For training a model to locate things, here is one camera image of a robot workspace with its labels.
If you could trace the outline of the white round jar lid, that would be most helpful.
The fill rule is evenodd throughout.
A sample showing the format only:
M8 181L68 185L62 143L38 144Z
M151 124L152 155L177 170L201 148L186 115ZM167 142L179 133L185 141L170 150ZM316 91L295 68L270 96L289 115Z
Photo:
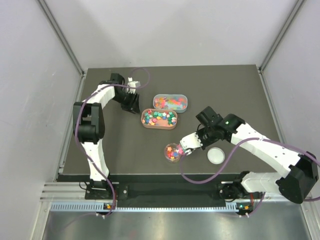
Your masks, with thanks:
M221 148L212 147L207 152L207 158L214 165L222 164L225 160L225 153Z

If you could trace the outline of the pink oval candy box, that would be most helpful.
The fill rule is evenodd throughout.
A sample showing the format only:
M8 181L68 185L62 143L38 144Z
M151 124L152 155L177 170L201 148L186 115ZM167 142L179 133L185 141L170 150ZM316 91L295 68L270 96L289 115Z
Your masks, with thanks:
M172 130L178 123L178 114L173 110L147 108L140 121L148 129Z

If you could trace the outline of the clear round glass jar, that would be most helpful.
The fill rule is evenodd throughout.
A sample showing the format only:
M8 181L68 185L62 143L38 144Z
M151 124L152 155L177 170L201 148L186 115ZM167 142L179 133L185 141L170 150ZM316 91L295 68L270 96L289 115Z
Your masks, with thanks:
M181 156L176 152L176 147L179 144L170 143L164 148L164 156L171 163L177 163Z

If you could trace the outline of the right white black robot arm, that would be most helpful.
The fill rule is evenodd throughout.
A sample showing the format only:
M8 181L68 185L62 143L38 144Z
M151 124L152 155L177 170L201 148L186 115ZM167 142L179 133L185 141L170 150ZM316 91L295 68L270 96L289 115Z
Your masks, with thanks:
M222 117L210 106L197 114L196 118L203 126L196 131L202 149L225 140L235 148L250 152L275 170L262 174L243 173L233 185L237 197L269 192L301 204L317 183L319 162L312 153L272 141L237 115Z

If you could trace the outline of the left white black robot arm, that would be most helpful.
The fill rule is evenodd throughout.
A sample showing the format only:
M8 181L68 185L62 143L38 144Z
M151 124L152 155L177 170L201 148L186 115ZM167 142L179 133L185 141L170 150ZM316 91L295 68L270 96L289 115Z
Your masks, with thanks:
M130 77L126 82L122 75L112 73L110 79L101 81L89 97L73 104L75 143L86 157L90 170L89 180L85 181L87 200L112 199L115 196L103 150L106 132L103 109L113 100L124 111L139 114L140 96L136 90L140 87L139 81Z

